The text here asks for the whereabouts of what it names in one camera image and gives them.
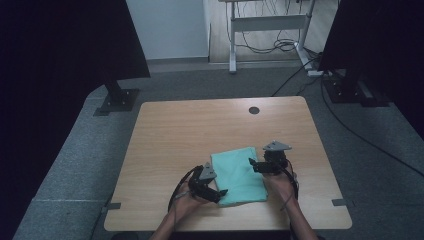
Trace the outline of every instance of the green towel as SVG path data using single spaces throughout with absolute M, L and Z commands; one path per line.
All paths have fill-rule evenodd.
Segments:
M 220 206 L 266 201 L 268 192 L 262 175 L 255 173 L 249 163 L 249 158 L 257 161 L 254 147 L 215 153 L 211 158 L 218 190 L 228 189 L 219 201 Z

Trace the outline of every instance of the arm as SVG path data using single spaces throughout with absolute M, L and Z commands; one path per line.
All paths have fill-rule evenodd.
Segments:
M 299 240 L 318 240 L 317 235 L 303 215 L 297 199 L 294 197 L 293 187 L 288 177 L 284 174 L 280 174 L 277 176 L 265 176 L 265 178 L 281 198 L 290 218 L 293 230 Z
M 179 193 L 189 190 L 187 183 L 181 186 Z M 169 212 L 163 218 L 157 230 L 150 237 L 150 240 L 166 240 L 174 231 L 174 224 L 178 224 L 186 216 L 196 211 L 201 205 L 208 203 L 202 198 L 193 198 L 190 193 L 176 199 Z

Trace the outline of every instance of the desk grommet hole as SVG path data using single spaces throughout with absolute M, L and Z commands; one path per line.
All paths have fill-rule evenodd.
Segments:
M 256 115 L 260 112 L 260 110 L 257 107 L 251 107 L 251 108 L 249 108 L 249 112 L 253 115 Z

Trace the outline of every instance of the teal cloth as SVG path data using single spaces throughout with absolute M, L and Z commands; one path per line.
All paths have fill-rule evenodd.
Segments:
M 257 161 L 254 147 L 211 155 L 212 166 L 217 175 L 217 188 L 228 189 L 227 194 L 219 201 L 220 206 L 266 201 L 268 192 L 262 181 L 262 174 L 253 171 L 249 158 Z

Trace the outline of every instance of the floor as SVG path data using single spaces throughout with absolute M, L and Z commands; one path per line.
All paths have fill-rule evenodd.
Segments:
M 185 69 L 181 66 L 150 66 L 156 69 L 150 79 L 120 81 L 124 89 L 141 90 L 131 112 L 93 116 L 107 94 L 104 87 L 93 91 L 14 239 L 111 239 L 117 233 L 103 228 L 107 211 L 102 207 L 114 190 L 143 102 L 269 97 L 301 64 L 291 67 L 246 66 L 239 68 L 235 75 L 228 74 L 225 68 L 219 69 L 221 65 L 218 69 L 208 69 L 216 65 L 198 63 L 197 67 L 203 66 L 203 70 L 190 71 L 189 65 Z M 317 233 L 328 240 L 422 239 L 424 175 L 346 130 L 329 109 L 355 133 L 421 173 L 424 172 L 424 142 L 394 104 L 385 108 L 332 104 L 320 82 L 321 79 L 311 79 L 300 71 L 276 94 L 305 97 L 341 192 L 348 202 L 352 228 L 317 230 Z M 136 234 L 139 239 L 148 239 L 151 232 Z M 203 233 L 201 237 L 208 239 L 207 236 L 216 236 L 214 234 Z M 228 234 L 220 239 L 234 237 Z M 280 233 L 263 234 L 271 235 L 269 239 L 272 239 Z
M 285 0 L 265 0 L 265 1 L 248 1 L 240 2 L 236 5 L 236 17 L 261 17 L 261 16 L 282 16 L 305 14 L 308 11 L 311 1 Z M 333 23 L 334 16 L 337 11 L 337 0 L 318 0 L 312 12 L 312 19 L 308 34 L 305 41 L 305 47 L 314 51 L 322 52 L 328 33 Z M 228 17 L 231 16 L 231 4 L 208 1 L 211 19 L 211 37 L 210 37 L 210 62 L 222 63 L 228 62 L 230 41 L 227 29 L 229 26 Z M 298 30 L 284 31 L 258 31 L 236 33 L 236 44 L 249 45 L 257 49 L 271 49 L 274 42 L 278 39 L 290 39 L 298 41 Z M 275 50 L 267 54 L 254 53 L 246 47 L 239 46 L 236 48 L 238 61 L 283 61 L 298 59 L 295 50 L 283 52 Z

